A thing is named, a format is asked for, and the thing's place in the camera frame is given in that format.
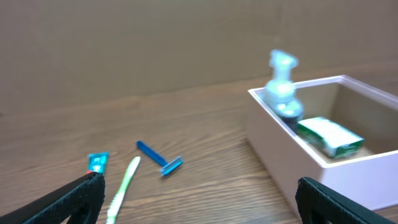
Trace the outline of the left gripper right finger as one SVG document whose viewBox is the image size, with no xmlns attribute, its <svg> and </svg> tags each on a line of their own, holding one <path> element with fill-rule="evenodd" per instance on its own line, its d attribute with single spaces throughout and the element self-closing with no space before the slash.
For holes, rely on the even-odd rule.
<svg viewBox="0 0 398 224">
<path fill-rule="evenodd" d="M 305 224 L 394 224 L 310 177 L 298 180 L 295 201 Z"/>
</svg>

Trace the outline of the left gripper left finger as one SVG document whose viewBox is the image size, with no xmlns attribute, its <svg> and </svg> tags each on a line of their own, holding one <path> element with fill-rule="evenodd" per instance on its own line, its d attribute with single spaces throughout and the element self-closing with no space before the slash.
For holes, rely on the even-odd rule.
<svg viewBox="0 0 398 224">
<path fill-rule="evenodd" d="M 1 217 L 1 223 L 94 224 L 104 203 L 105 179 L 90 172 Z"/>
</svg>

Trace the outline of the green white toothbrush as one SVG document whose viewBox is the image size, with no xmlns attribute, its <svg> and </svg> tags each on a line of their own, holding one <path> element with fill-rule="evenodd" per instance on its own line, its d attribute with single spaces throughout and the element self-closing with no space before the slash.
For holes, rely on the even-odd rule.
<svg viewBox="0 0 398 224">
<path fill-rule="evenodd" d="M 124 196 L 126 194 L 126 190 L 129 186 L 129 183 L 134 176 L 139 163 L 141 161 L 141 158 L 139 156 L 134 157 L 133 160 L 130 162 L 125 175 L 123 177 L 123 180 L 121 182 L 121 185 L 113 197 L 112 202 L 109 205 L 108 211 L 107 211 L 107 219 L 106 219 L 106 224 L 115 224 L 117 215 L 119 213 L 119 209 L 121 208 Z"/>
</svg>

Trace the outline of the Colgate toothpaste tube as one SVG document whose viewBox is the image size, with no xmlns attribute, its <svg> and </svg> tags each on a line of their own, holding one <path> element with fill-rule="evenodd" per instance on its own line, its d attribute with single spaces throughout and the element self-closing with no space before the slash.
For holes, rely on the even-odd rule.
<svg viewBox="0 0 398 224">
<path fill-rule="evenodd" d="M 87 174 L 98 172 L 105 174 L 108 163 L 109 152 L 94 153 L 88 155 Z"/>
</svg>

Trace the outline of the green white soap bar box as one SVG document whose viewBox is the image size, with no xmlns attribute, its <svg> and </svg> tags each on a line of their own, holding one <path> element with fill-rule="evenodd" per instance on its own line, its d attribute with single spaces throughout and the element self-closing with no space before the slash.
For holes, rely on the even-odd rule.
<svg viewBox="0 0 398 224">
<path fill-rule="evenodd" d="M 303 119 L 297 134 L 331 159 L 352 156 L 364 144 L 364 138 L 324 117 Z"/>
</svg>

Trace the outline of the blue disposable razor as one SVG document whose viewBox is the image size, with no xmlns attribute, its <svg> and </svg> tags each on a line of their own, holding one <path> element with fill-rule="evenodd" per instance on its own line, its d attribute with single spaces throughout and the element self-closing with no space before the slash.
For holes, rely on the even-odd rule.
<svg viewBox="0 0 398 224">
<path fill-rule="evenodd" d="M 168 162 L 160 154 L 154 151 L 152 148 L 147 146 L 144 142 L 136 142 L 136 146 L 148 157 L 150 157 L 154 162 L 161 166 L 160 174 L 165 177 L 170 175 L 173 171 L 178 169 L 183 164 L 182 157 L 177 157 L 171 162 Z"/>
</svg>

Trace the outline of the clear foam soap pump bottle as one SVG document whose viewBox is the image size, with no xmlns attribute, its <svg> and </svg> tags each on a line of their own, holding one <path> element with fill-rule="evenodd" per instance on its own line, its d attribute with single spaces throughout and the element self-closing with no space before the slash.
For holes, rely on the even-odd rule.
<svg viewBox="0 0 398 224">
<path fill-rule="evenodd" d="M 269 66 L 273 69 L 272 79 L 265 85 L 265 104 L 294 132 L 303 118 L 304 107 L 296 98 L 296 87 L 290 79 L 292 70 L 299 65 L 297 57 L 283 50 L 270 52 Z"/>
</svg>

